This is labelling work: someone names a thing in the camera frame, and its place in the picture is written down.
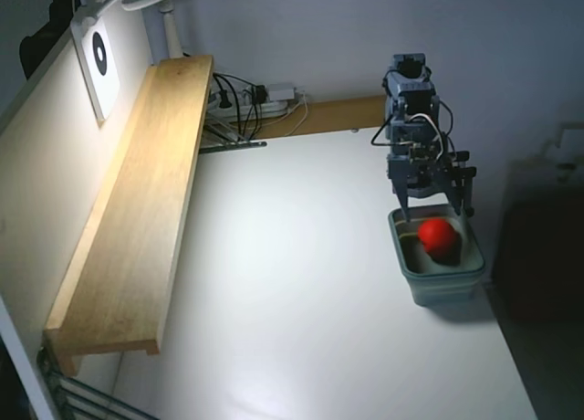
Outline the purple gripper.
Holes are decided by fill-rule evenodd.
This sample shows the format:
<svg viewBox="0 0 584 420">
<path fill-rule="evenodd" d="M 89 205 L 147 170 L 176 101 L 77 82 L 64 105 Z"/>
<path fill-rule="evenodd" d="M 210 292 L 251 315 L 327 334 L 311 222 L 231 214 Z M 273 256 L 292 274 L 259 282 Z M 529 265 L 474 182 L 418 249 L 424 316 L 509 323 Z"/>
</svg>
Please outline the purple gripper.
<svg viewBox="0 0 584 420">
<path fill-rule="evenodd" d="M 403 219 L 411 220 L 408 196 L 445 194 L 457 215 L 462 213 L 459 196 L 459 153 L 447 152 L 441 159 L 412 160 L 408 155 L 387 155 L 387 176 L 400 203 Z"/>
</svg>

